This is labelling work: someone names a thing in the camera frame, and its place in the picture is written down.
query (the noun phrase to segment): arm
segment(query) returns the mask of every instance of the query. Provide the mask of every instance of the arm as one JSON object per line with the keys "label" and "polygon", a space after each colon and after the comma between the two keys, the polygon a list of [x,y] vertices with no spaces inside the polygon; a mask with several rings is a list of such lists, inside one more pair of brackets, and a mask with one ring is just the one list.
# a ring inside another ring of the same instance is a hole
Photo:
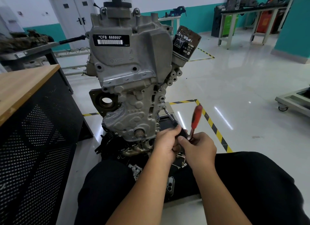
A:
{"label": "arm", "polygon": [[192,145],[178,137],[199,187],[208,225],[251,225],[215,170],[214,142],[203,132],[195,134],[194,139]]}
{"label": "arm", "polygon": [[167,129],[157,134],[151,157],[134,187],[107,221],[107,225],[160,223],[168,174],[176,157],[173,145],[175,136],[180,131],[181,127],[177,126],[174,130]]}

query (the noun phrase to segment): black pants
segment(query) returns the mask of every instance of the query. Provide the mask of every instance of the black pants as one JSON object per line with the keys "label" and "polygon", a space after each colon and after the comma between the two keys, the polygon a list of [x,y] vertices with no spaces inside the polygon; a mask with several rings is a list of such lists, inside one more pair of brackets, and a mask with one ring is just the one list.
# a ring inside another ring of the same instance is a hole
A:
{"label": "black pants", "polygon": [[[215,168],[253,225],[310,224],[294,179],[268,157],[257,152],[217,154]],[[173,177],[172,199],[199,194],[190,167]],[[131,169],[124,164],[112,160],[98,163],[87,174],[78,195],[75,225],[105,224],[134,183]]]}

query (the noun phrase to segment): wooden tabletop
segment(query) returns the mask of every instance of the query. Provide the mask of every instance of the wooden tabletop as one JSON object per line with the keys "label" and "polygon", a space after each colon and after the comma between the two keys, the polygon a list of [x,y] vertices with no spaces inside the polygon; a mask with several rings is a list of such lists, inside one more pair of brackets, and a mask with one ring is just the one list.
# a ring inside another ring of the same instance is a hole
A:
{"label": "wooden tabletop", "polygon": [[56,64],[0,73],[0,126],[59,68]]}

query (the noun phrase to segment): hand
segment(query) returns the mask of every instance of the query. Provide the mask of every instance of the hand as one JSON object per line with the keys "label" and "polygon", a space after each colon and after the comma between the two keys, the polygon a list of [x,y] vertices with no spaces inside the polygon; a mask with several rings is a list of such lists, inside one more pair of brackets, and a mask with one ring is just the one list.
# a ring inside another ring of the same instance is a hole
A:
{"label": "hand", "polygon": [[216,146],[204,132],[196,133],[191,144],[186,138],[179,136],[178,142],[185,150],[186,161],[193,172],[205,167],[214,167]]}
{"label": "hand", "polygon": [[176,153],[179,152],[180,146],[177,145],[176,136],[181,132],[181,126],[175,129],[165,129],[156,135],[153,154],[159,154],[164,161],[171,165],[176,159]]}

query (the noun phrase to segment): person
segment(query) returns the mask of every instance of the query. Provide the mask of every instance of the person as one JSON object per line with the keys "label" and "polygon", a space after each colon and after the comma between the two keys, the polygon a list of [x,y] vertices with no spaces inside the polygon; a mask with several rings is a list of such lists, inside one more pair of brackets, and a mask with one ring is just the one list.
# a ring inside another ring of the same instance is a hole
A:
{"label": "person", "polygon": [[206,133],[194,142],[176,136],[181,127],[157,134],[138,180],[126,165],[103,160],[86,176],[78,195],[75,225],[160,224],[166,184],[179,145],[190,167],[175,175],[174,199],[201,194],[208,225],[310,224],[294,180],[257,152],[216,154]]}

